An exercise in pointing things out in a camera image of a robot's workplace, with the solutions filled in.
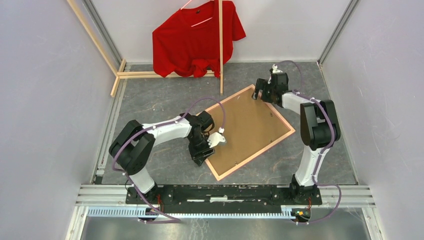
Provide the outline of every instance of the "shirt sleeve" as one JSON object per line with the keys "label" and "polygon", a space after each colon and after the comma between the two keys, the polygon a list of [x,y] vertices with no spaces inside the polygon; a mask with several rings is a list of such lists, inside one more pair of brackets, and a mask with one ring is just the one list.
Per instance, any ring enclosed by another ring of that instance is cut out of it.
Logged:
{"label": "shirt sleeve", "polygon": [[174,65],[170,62],[164,43],[156,31],[153,31],[152,41],[153,71],[165,78],[174,71]]}
{"label": "shirt sleeve", "polygon": [[243,29],[242,23],[240,22],[239,16],[236,12],[236,6],[232,13],[232,40],[238,41],[246,37],[245,30]]}

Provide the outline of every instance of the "wooden frame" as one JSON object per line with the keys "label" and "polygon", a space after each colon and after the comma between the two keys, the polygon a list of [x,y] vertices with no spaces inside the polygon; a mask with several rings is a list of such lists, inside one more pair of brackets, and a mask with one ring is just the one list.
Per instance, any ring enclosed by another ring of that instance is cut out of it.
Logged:
{"label": "wooden frame", "polygon": [[[231,100],[234,97],[237,97],[238,95],[240,95],[241,93],[249,90],[249,89],[255,89],[255,86],[252,84],[236,93],[234,93],[233,95],[225,98],[224,100],[221,101],[222,104],[224,104],[225,102]],[[217,173],[217,171],[215,171],[215,168],[212,166],[211,162],[209,161],[209,159],[206,159],[205,163],[207,164],[207,166],[210,168],[210,170],[212,171],[212,174],[215,176],[216,180],[220,181],[223,178],[227,177],[228,175],[230,175],[231,173],[233,173],[235,170],[241,168],[242,166],[244,166],[245,164],[247,164],[248,162],[252,161],[254,158],[256,158],[257,156],[261,155],[263,152],[269,150],[270,148],[272,148],[273,146],[275,146],[276,144],[278,144],[279,142],[283,141],[285,138],[287,138],[288,136],[290,136],[291,134],[293,134],[296,130],[292,127],[292,125],[290,125],[290,123],[281,115],[281,113],[278,112],[278,110],[271,104],[271,103],[267,103],[264,102],[269,109],[274,113],[274,116],[278,117],[279,120],[289,129],[289,131],[282,135],[281,137],[277,138],[275,141],[271,142],[270,144],[268,144],[267,146],[265,146],[264,148],[262,148],[261,150],[257,151],[255,154],[251,155],[250,157],[246,158],[245,160],[243,160],[242,162],[240,162],[239,164],[235,165],[234,167],[232,167],[230,170],[224,172],[223,174],[219,175]],[[208,112],[214,108],[218,108],[220,107],[220,105],[217,103],[209,108],[207,108],[205,111]]]}
{"label": "wooden frame", "polygon": [[[222,62],[223,59],[223,0],[217,0],[218,1],[218,8],[219,8],[219,59],[220,59],[220,88],[219,92],[221,96],[224,93],[224,64]],[[162,78],[162,76],[156,74],[154,71],[132,71],[132,72],[124,72],[125,65],[127,64],[127,61],[125,59],[122,59],[122,62],[119,66],[119,69],[117,69],[113,63],[113,61],[110,59],[110,57],[106,54],[105,48],[102,46],[102,43],[100,42],[99,38],[96,36],[95,32],[91,28],[89,22],[84,17],[81,9],[76,4],[75,0],[67,0],[69,6],[72,8],[75,15],[78,17],[78,20],[81,22],[82,26],[84,27],[85,31],[90,36],[91,40],[93,41],[94,45],[97,47],[98,51],[106,61],[107,65],[109,66],[110,70],[115,75],[115,82],[112,87],[112,91],[110,92],[111,97],[115,97],[119,83],[121,79],[152,79],[152,78]],[[207,73],[204,75],[204,77],[214,77],[214,73],[211,70],[208,70]],[[178,74],[175,72],[169,74],[166,76],[167,78],[179,78]]]}

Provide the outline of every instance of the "gray floor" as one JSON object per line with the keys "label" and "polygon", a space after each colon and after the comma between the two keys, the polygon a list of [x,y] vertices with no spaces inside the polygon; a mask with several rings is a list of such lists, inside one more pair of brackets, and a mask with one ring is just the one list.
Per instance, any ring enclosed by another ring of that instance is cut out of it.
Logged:
{"label": "gray floor", "polygon": [[[328,214],[313,209],[312,218]],[[186,218],[179,224],[140,224],[127,217],[88,217],[84,240],[369,240],[364,215],[359,208],[338,209],[320,223],[295,226],[286,219]]]}
{"label": "gray floor", "polygon": [[[317,64],[299,64],[305,79],[301,91],[317,99],[328,99],[329,94]],[[165,121],[184,113],[199,98],[212,96],[223,100],[255,84],[257,78],[268,78],[271,66],[269,62],[226,64],[223,96],[220,96],[219,81],[214,77],[128,79],[124,83],[126,86],[114,136],[133,119],[140,123]],[[285,64],[279,68],[288,73],[291,89],[300,87],[300,75],[294,65]],[[145,65],[131,67],[131,71],[148,69],[149,66]],[[211,101],[200,102],[191,112],[201,112],[213,104]],[[146,167],[158,184],[288,184],[299,166],[304,145],[300,136],[299,116],[286,109],[278,110],[297,131],[221,181],[215,179],[206,164],[199,167],[191,160],[188,141],[183,139],[155,147]],[[111,162],[109,157],[102,184],[123,184],[126,178],[112,171]],[[356,183],[343,139],[336,142],[326,155],[318,180],[321,183]]]}

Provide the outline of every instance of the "concrete floor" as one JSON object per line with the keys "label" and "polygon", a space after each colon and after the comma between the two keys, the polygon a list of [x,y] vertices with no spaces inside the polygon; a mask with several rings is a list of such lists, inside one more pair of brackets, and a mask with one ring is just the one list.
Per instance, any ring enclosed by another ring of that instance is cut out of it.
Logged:
{"label": "concrete floor", "polygon": [[[328,99],[329,94],[317,64],[299,64],[305,81],[301,91],[317,99]],[[269,62],[227,63],[224,66],[223,96],[220,96],[219,81],[215,77],[128,79],[123,83],[125,91],[114,137],[130,120],[136,119],[140,123],[165,121],[184,113],[199,98],[212,96],[223,100],[255,84],[257,78],[268,78],[271,66]],[[149,65],[132,65],[130,70],[151,71],[149,69]],[[300,75],[294,65],[286,63],[279,69],[288,73],[290,89],[300,87]],[[200,102],[192,113],[201,112],[213,104],[211,101]],[[304,145],[300,136],[299,116],[286,109],[277,109],[297,131],[221,181],[216,181],[206,164],[199,167],[191,160],[188,141],[184,139],[156,146],[146,167],[158,184],[288,184],[298,169]],[[111,162],[112,158],[109,157],[102,184],[125,183],[126,178],[121,173],[112,171]],[[356,183],[343,133],[326,155],[318,180],[321,183]]]}

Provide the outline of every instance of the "wooden rack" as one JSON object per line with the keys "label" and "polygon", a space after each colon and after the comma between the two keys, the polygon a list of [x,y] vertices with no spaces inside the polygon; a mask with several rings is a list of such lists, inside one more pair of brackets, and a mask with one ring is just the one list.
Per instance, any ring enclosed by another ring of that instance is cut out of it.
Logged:
{"label": "wooden rack", "polygon": [[[220,59],[220,88],[219,92],[221,96],[224,92],[224,64],[223,64],[223,0],[216,0],[218,1],[218,8],[219,8],[219,59]],[[110,57],[106,54],[105,48],[103,47],[101,41],[93,31],[92,27],[89,25],[87,19],[84,17],[81,9],[78,7],[78,5],[75,3],[75,0],[67,0],[70,7],[72,8],[75,15],[78,17],[79,21],[81,22],[82,26],[84,27],[85,31],[90,36],[91,40],[93,41],[94,45],[97,47],[100,54],[103,56],[104,60],[106,61],[107,65],[109,66],[110,70],[112,70],[113,74],[115,75],[115,82],[113,84],[112,91],[110,92],[110,96],[115,97],[117,93],[117,89],[119,86],[119,83],[121,79],[153,79],[153,78],[162,78],[162,76],[156,74],[154,71],[130,71],[130,72],[124,72],[125,65],[127,64],[127,61],[125,59],[122,59],[119,69],[117,69],[113,63],[113,61],[110,59]],[[208,70],[207,73],[204,75],[205,77],[213,77],[214,73],[211,70]],[[175,72],[169,74],[166,76],[167,78],[178,78],[180,77]]]}

